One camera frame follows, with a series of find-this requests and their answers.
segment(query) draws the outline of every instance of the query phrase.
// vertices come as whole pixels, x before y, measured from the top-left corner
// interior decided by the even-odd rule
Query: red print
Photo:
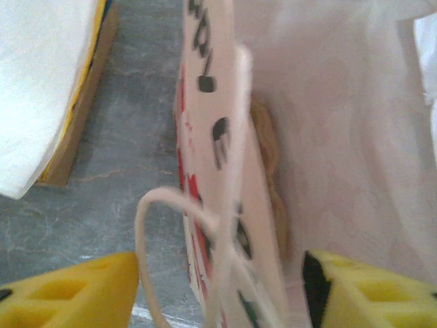
[[[196,276],[197,276],[197,288],[199,288],[199,281],[200,281],[200,286],[202,288],[203,298],[207,299],[208,298],[208,290],[206,289],[206,284],[205,284],[205,281],[203,280],[202,274],[200,273],[199,262],[197,261],[197,252],[196,252],[196,246],[194,243],[194,236],[193,235],[191,235],[191,239],[193,242],[193,249],[194,249],[194,262],[195,262],[195,269],[196,269]]]
[[[178,148],[178,171],[180,190],[184,191],[184,164],[182,162],[182,151]]]
[[[196,183],[196,175],[193,174],[192,176],[188,176],[188,189],[190,191],[190,195],[195,198],[196,200],[199,200],[199,192],[197,190],[197,183]]]
[[[200,273],[199,273],[199,266],[197,265],[196,246],[194,244],[194,236],[193,235],[191,235],[191,241],[193,243],[193,251],[194,251],[194,272],[196,273],[197,289],[199,289],[200,288],[200,286],[199,286],[199,276],[200,276]]]
[[[193,174],[192,176],[188,176],[188,187],[189,187],[191,196],[194,197],[196,200],[201,201],[200,196],[199,196],[199,191],[197,190],[196,175]],[[197,223],[197,221],[194,222],[194,225],[195,225],[195,229],[196,229],[197,240],[199,241],[199,247],[200,247],[200,251],[201,251],[203,264],[205,265],[206,275],[208,278],[211,278],[212,265],[211,265],[210,260],[208,258],[206,237],[203,234],[203,231],[202,231],[200,225]]]
[[[180,105],[181,113],[185,111],[185,67],[182,67],[182,78],[180,80]]]
[[[221,328],[227,328],[225,313],[221,312]]]

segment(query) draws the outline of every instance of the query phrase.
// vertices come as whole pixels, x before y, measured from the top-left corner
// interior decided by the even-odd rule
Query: black lettering
[[[191,15],[195,13],[196,19],[199,19],[201,8],[202,8],[203,0],[190,0],[188,2],[188,13]]]
[[[208,73],[210,71],[211,61],[212,61],[212,49],[205,62],[205,69],[203,70],[203,74],[197,78],[197,85],[199,86],[199,90],[202,92],[209,93],[209,92],[216,91],[215,78],[208,76]]]
[[[202,34],[205,36],[205,40],[200,43]],[[210,40],[211,40],[211,27],[210,20],[208,19],[208,9],[205,9],[203,12],[202,18],[199,21],[199,25],[197,26],[197,31],[193,40],[193,50],[199,49],[199,53],[202,58],[208,54],[210,49]]]
[[[227,147],[231,142],[231,135],[229,131],[229,119],[221,118],[212,127],[212,148],[214,149],[214,158],[216,168],[221,170],[221,162],[227,162]]]
[[[247,318],[251,322],[252,327],[259,328],[258,325],[259,318],[258,318],[257,310],[255,309],[257,307],[256,303],[246,301],[246,298],[244,297],[240,289],[237,291],[237,293],[238,293],[238,299],[240,300],[240,303],[243,306],[244,311],[246,312]]]

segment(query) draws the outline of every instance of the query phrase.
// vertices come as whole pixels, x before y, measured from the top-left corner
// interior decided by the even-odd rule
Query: white cloth
[[[431,135],[437,158],[437,13],[414,22],[425,99],[431,109]]]
[[[0,193],[22,197],[53,156],[98,0],[0,0]]]

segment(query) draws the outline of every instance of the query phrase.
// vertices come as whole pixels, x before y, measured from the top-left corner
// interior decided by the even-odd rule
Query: paper bag
[[[182,186],[221,212],[234,47],[243,43],[280,145],[277,183],[293,235],[285,284],[252,126],[236,215],[269,297],[297,327],[309,326],[300,283],[306,249],[437,283],[437,171],[414,40],[414,20],[435,11],[435,1],[184,2],[175,104]],[[185,228],[191,284],[204,306],[213,245],[192,219]],[[234,301],[222,327],[256,327]]]

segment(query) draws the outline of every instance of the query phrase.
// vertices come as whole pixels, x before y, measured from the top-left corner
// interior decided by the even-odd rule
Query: gray marble floor
[[[68,186],[0,197],[0,285],[134,249],[133,221],[148,190],[178,186],[171,114],[182,47],[181,0],[120,0],[117,37]],[[153,283],[174,327],[200,327],[189,285],[182,218],[153,206]],[[130,327],[153,327],[139,288]]]

